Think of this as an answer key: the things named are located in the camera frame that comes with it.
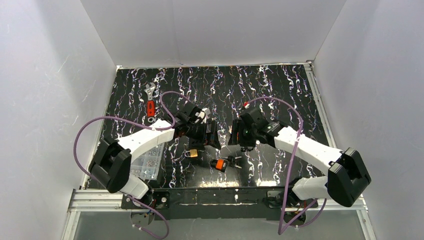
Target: black marble pattern surface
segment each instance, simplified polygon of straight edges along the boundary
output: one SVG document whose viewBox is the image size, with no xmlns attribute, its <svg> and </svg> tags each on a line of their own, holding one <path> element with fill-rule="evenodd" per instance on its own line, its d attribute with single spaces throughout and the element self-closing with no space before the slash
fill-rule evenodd
<svg viewBox="0 0 424 240">
<path fill-rule="evenodd" d="M 260 144 L 250 152 L 241 152 L 239 146 L 228 146 L 233 119 L 248 100 L 270 96 L 280 98 L 294 106 L 304 120 L 303 133 L 322 144 L 328 144 L 320 116 L 303 65 L 215 66 L 182 68 L 121 69 L 117 72 L 106 111 L 108 116 L 125 118 L 148 124 L 146 116 L 146 83 L 155 83 L 153 99 L 156 101 L 156 119 L 165 111 L 160 107 L 159 96 L 165 91 L 177 91 L 201 108 L 209 108 L 218 122 L 222 149 L 210 146 L 195 158 L 186 157 L 186 137 L 165 144 L 161 165 L 162 175 L 150 181 L 154 188 L 209 188 L 259 187 L 285 184 L 290 153 Z M 172 110 L 182 104 L 178 95 L 164 96 Z M 285 105 L 275 101 L 259 101 L 267 118 L 280 119 L 295 130 L 299 121 Z M 123 122 L 106 120 L 102 137 L 125 137 L 139 131 L 138 127 Z M 209 166 L 211 159 L 228 155 L 241 156 L 242 169 L 228 167 L 225 173 Z M 322 176 L 322 173 L 296 158 L 291 178 Z M 88 188 L 98 185 L 89 182 Z"/>
</svg>

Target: red wrench handle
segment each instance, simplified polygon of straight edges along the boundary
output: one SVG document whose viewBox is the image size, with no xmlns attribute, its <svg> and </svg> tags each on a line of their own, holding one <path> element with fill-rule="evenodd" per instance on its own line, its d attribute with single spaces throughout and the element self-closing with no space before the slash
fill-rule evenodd
<svg viewBox="0 0 424 240">
<path fill-rule="evenodd" d="M 155 116 L 155 101 L 150 100 L 147 101 L 147 117 L 154 117 Z"/>
</svg>

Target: black bracket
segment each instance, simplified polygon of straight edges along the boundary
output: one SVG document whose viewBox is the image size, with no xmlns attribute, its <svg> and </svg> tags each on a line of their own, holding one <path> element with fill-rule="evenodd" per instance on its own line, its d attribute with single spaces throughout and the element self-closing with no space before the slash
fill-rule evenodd
<svg viewBox="0 0 424 240">
<path fill-rule="evenodd" d="M 170 207 L 170 193 L 167 191 L 153 191 L 150 200 L 154 205 L 154 209 L 168 209 Z M 127 196 L 122 197 L 121 203 L 122 209 L 144 209 L 144 207 L 139 207 L 131 201 Z"/>
<path fill-rule="evenodd" d="M 201 111 L 202 109 L 193 103 L 187 102 L 180 110 L 172 114 L 175 117 L 173 138 L 186 136 L 189 138 L 189 147 L 191 149 L 203 149 L 205 146 L 221 149 L 217 122 L 214 119 L 207 118 L 207 115 L 204 115 L 203 118 L 196 115 Z M 169 115 L 165 115 L 163 118 L 169 123 L 172 122 Z"/>
<path fill-rule="evenodd" d="M 287 192 L 287 202 L 285 204 L 286 208 L 295 208 L 298 204 L 302 204 L 304 201 L 300 200 L 298 196 L 293 192 L 293 187 L 302 177 L 296 177 L 288 184 L 288 192 Z M 269 208 L 281 209 L 283 206 L 283 196 L 284 191 L 268 191 L 267 196 L 262 199 L 263 203 L 267 205 Z M 305 200 L 306 204 L 310 204 L 313 199 Z M 317 208 L 318 203 L 315 203 L 312 208 Z"/>
<path fill-rule="evenodd" d="M 274 138 L 282 128 L 288 126 L 276 119 L 268 121 L 256 107 L 243 107 L 240 118 L 232 121 L 228 145 L 240 145 L 243 152 L 253 150 L 257 140 L 275 148 Z"/>
<path fill-rule="evenodd" d="M 336 162 L 330 162 L 330 165 L 328 194 L 338 204 L 351 207 L 371 183 L 364 161 L 358 151 L 349 147 Z"/>
<path fill-rule="evenodd" d="M 127 184 L 130 167 L 130 150 L 119 145 L 118 140 L 105 137 L 100 140 L 88 171 L 113 194 Z"/>
</svg>

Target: brass padlock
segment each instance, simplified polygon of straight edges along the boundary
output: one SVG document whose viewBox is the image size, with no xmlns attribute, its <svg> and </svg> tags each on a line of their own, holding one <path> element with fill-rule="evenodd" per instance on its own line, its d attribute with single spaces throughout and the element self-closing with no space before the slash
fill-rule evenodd
<svg viewBox="0 0 424 240">
<path fill-rule="evenodd" d="M 184 153 L 184 156 L 186 156 L 187 158 L 195 158 L 198 156 L 198 151 L 197 149 L 190 149 L 190 151 L 186 151 Z"/>
</svg>

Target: white wall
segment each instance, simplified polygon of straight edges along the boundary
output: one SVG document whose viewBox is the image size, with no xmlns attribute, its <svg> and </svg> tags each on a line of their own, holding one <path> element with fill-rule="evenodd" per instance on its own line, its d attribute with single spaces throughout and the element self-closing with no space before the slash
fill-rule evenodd
<svg viewBox="0 0 424 240">
<path fill-rule="evenodd" d="M 0 239 L 60 239 L 82 172 L 77 130 L 104 113 L 116 67 L 80 1 L 2 1 Z M 98 126 L 86 131 L 84 165 Z"/>
<path fill-rule="evenodd" d="M 347 0 L 315 61 L 339 148 L 359 150 L 380 240 L 423 239 L 424 3 Z"/>
<path fill-rule="evenodd" d="M 315 58 L 346 0 L 81 0 L 116 65 Z"/>
</svg>

